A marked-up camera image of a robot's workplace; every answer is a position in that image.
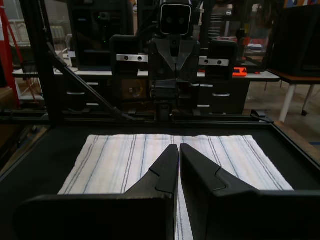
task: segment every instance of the black table surface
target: black table surface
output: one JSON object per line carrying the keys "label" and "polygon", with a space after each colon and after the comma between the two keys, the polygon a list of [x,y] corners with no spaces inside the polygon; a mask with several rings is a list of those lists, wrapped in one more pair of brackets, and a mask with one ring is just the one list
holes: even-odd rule
{"label": "black table surface", "polygon": [[75,165],[89,135],[168,134],[175,136],[251,135],[295,190],[320,190],[320,178],[278,139],[269,127],[132,128],[61,126],[49,130],[0,178],[0,235],[17,239],[12,215],[23,201],[45,194],[56,195]]}

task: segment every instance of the drawer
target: drawer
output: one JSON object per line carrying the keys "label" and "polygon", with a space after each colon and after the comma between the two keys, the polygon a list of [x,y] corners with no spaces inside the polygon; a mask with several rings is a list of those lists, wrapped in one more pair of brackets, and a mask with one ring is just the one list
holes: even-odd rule
{"label": "drawer", "polygon": [[249,82],[200,85],[197,109],[206,113],[242,114]]}
{"label": "drawer", "polygon": [[[104,90],[107,86],[106,80],[94,80],[94,81],[87,80],[85,82],[100,95],[104,93]],[[75,83],[71,82],[70,80],[66,82],[66,89],[67,91],[72,93],[83,92],[80,87],[78,87]]]}
{"label": "drawer", "polygon": [[84,109],[103,110],[98,103],[95,103],[91,97],[83,92],[67,92],[64,105],[67,109],[82,111]]}

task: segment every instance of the white towel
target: white towel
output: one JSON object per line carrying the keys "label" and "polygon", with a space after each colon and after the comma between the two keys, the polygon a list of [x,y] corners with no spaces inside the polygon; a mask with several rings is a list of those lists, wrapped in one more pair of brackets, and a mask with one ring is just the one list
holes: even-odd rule
{"label": "white towel", "polygon": [[[58,194],[119,194],[148,171],[169,144],[189,144],[259,190],[293,190],[252,136],[90,135]],[[177,240],[192,240],[179,177]]]}

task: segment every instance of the orange object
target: orange object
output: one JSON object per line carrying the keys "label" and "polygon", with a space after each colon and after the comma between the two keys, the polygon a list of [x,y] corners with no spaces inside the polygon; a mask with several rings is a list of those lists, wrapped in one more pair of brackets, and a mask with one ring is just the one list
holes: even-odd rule
{"label": "orange object", "polygon": [[250,37],[245,37],[244,40],[243,40],[243,45],[248,46],[250,41],[251,41]]}
{"label": "orange object", "polygon": [[246,67],[235,67],[233,70],[233,77],[246,77],[248,75]]}

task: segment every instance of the floor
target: floor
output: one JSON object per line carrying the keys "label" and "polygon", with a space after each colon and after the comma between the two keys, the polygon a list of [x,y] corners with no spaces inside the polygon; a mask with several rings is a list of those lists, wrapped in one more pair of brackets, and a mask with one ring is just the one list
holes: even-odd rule
{"label": "floor", "polygon": [[[279,120],[289,84],[286,82],[269,82],[265,91],[265,82],[250,84],[245,110],[263,110],[272,120]],[[293,96],[285,125],[295,130],[308,142],[320,144],[320,85],[314,87],[309,104],[305,109],[307,116],[302,116],[302,107],[309,90],[309,85],[298,85]]]}

